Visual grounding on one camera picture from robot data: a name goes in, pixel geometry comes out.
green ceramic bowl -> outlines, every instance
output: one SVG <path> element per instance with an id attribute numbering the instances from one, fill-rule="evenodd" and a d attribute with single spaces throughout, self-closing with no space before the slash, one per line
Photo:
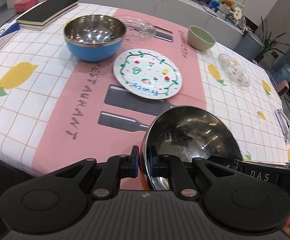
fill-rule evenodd
<path id="1" fill-rule="evenodd" d="M 200 51 L 208 50 L 215 45 L 215 38 L 204 29 L 197 26 L 190 26 L 188 29 L 189 44 Z"/>

white ceramic plate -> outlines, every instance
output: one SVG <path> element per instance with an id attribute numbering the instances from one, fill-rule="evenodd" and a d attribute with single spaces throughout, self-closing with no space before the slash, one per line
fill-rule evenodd
<path id="1" fill-rule="evenodd" d="M 143 98 L 170 98 L 182 86 L 182 77 L 175 64 L 148 49 L 123 52 L 116 58 L 113 72 L 123 87 Z"/>

blue bowl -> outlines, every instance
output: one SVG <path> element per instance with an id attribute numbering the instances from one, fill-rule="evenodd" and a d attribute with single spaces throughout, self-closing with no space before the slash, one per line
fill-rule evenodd
<path id="1" fill-rule="evenodd" d="M 79 59 L 89 62 L 101 61 L 115 54 L 125 34 L 125 25 L 107 15 L 81 16 L 64 28 L 69 50 Z"/>
<path id="2" fill-rule="evenodd" d="M 70 52 L 73 53 L 77 58 L 85 61 L 95 62 L 102 61 L 114 55 L 121 46 L 122 42 L 123 41 L 119 41 L 115 44 L 98 48 L 80 47 L 69 43 L 68 41 L 66 41 L 66 44 Z"/>

black gripper pad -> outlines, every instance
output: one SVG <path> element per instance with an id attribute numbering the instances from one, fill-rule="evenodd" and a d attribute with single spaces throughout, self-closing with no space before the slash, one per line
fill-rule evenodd
<path id="1" fill-rule="evenodd" d="M 172 191 L 124 190 L 113 199 L 96 201 L 85 217 L 66 229 L 44 235 L 9 231 L 2 239 L 290 240 L 280 230 L 257 236 L 226 231 L 210 221 L 197 202 L 180 200 Z"/>

clear glass dish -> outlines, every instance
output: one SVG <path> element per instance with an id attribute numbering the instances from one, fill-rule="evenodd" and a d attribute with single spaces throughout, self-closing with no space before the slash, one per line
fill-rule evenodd
<path id="1" fill-rule="evenodd" d="M 156 34 L 155 27 L 148 21 L 130 15 L 118 15 L 119 19 L 126 26 L 125 41 L 130 43 L 139 43 L 146 41 Z"/>
<path id="2" fill-rule="evenodd" d="M 249 76 L 237 60 L 226 54 L 220 54 L 218 60 L 222 70 L 226 72 L 233 84 L 239 87 L 250 86 Z"/>

